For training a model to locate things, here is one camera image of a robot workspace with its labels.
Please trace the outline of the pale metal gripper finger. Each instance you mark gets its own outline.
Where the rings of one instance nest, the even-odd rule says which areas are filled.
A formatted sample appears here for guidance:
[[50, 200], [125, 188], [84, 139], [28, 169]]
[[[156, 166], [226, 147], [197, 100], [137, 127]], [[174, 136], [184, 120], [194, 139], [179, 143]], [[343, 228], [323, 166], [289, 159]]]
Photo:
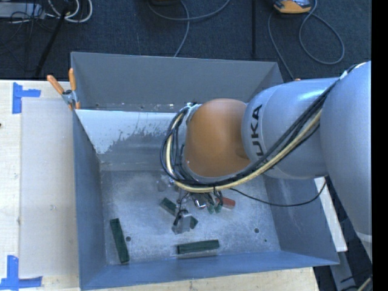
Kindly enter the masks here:
[[182, 213], [178, 213], [175, 217], [175, 220], [172, 225], [172, 231], [174, 234], [182, 234], [184, 232], [184, 226], [183, 226], [183, 217], [184, 215]]
[[182, 214], [182, 231], [189, 232], [195, 227], [193, 216], [191, 213]]

